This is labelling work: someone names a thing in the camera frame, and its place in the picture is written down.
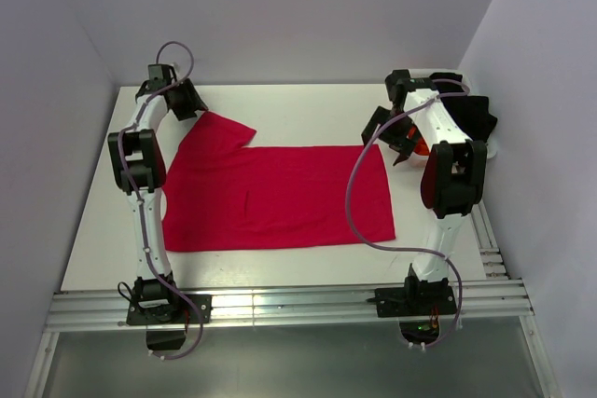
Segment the red t shirt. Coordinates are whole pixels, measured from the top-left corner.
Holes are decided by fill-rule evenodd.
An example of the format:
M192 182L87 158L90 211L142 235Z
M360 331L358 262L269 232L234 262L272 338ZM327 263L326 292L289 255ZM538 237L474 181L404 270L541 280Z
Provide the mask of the red t shirt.
M257 132L203 114L178 146L163 188L174 253L277 250L396 236L388 176L373 146L250 145Z

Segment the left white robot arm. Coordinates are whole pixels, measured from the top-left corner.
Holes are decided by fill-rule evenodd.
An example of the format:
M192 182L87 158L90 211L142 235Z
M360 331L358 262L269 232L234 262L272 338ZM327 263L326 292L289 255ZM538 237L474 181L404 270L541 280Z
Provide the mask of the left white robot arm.
M170 323L187 306L165 249L161 198L167 170L157 130L170 113L184 121L207 110L190 80L173 86L147 80L137 92L130 120L107 136L115 182L127 196L136 241L136 279L125 297L130 313L150 322Z

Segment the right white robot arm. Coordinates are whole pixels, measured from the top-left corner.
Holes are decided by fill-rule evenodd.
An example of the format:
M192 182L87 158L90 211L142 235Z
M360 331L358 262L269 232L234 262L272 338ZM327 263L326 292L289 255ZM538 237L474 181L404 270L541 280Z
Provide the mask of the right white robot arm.
M449 98L467 99L469 87L459 80L453 91L441 92L444 79L412 77L397 71L385 80L391 108L375 111L361 133L366 151L378 140L407 160L419 139L428 147L420 184L424 207L435 217L435 227L422 249L415 250L405 279L404 303L416 314L425 313L437 297L451 298L449 276L456 237L465 217L482 197L487 145L473 139L452 117Z

